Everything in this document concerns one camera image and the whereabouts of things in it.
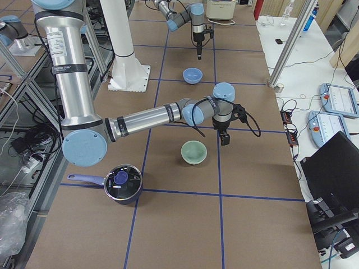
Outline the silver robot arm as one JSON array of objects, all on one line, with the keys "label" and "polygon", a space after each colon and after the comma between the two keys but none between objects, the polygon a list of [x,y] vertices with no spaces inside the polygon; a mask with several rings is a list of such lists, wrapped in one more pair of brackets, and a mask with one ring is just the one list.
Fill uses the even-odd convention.
[{"label": "silver robot arm", "polygon": [[197,51],[198,60],[202,59],[202,48],[205,40],[205,35],[208,28],[204,21],[204,5],[202,3],[190,3],[184,6],[181,1],[178,1],[183,7],[183,11],[176,12],[170,8],[170,1],[152,1],[154,7],[150,7],[145,1],[147,8],[157,10],[162,13],[166,19],[167,26],[171,32],[175,32],[186,23],[191,24],[192,37],[191,41]]},{"label": "silver robot arm", "polygon": [[[101,7],[114,51],[110,88],[144,92],[150,67],[135,56],[124,1],[102,1]],[[34,1],[35,23],[47,35],[50,57],[65,113],[62,151],[77,166],[102,161],[108,144],[121,137],[184,119],[196,126],[211,118],[215,125],[228,123],[235,99],[234,87],[226,82],[214,86],[210,96],[196,101],[182,99],[116,119],[97,115],[85,63],[81,30],[85,26],[84,1]]]}]

